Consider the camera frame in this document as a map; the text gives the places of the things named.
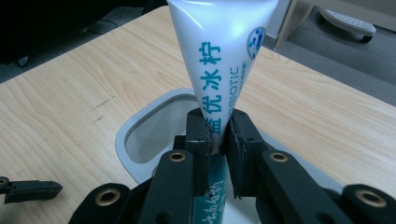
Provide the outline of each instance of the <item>chair caster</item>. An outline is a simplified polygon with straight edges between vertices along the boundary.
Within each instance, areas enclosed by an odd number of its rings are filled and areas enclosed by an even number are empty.
[[[322,15],[319,15],[318,23],[319,24],[324,24],[326,22],[326,19]]]
[[[78,31],[79,35],[85,35],[88,32],[88,27],[82,28]]]
[[[24,67],[26,66],[27,62],[29,61],[29,55],[24,56],[23,58],[20,58],[17,60],[17,66],[18,67]]]
[[[370,42],[372,39],[373,39],[372,36],[365,35],[365,36],[361,39],[361,43],[367,44],[367,43]]]

